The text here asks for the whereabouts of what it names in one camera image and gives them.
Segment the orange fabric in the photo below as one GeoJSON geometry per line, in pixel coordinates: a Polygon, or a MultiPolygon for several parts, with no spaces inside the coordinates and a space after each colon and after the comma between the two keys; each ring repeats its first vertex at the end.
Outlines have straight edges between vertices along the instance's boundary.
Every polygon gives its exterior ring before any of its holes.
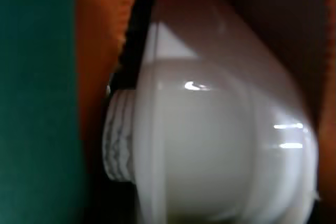
{"type": "Polygon", "coordinates": [[[335,57],[335,4],[327,0],[328,30],[328,69],[326,71],[325,94],[319,129],[319,191],[322,203],[331,207],[336,216],[336,57],[335,57]]]}
{"type": "Polygon", "coordinates": [[[80,135],[89,167],[100,149],[103,104],[134,0],[76,0],[80,135]]]}

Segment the brown surface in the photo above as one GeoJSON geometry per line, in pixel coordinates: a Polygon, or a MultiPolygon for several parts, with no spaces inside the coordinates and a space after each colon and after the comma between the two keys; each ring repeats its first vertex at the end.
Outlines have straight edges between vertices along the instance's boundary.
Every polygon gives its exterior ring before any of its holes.
{"type": "Polygon", "coordinates": [[[134,0],[76,0],[81,138],[92,167],[100,142],[109,75],[123,45],[134,0]]]}
{"type": "Polygon", "coordinates": [[[327,23],[328,51],[326,58],[328,69],[325,76],[326,85],[319,131],[319,190],[322,202],[328,206],[329,214],[334,217],[333,223],[336,223],[335,4],[336,0],[327,0],[329,22],[327,23]]]}

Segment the green surface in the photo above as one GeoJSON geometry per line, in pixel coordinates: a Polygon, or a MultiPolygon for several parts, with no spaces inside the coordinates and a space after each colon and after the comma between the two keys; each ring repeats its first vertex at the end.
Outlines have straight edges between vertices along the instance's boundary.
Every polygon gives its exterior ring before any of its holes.
{"type": "Polygon", "coordinates": [[[0,0],[0,223],[79,223],[74,0],[0,0]]]}

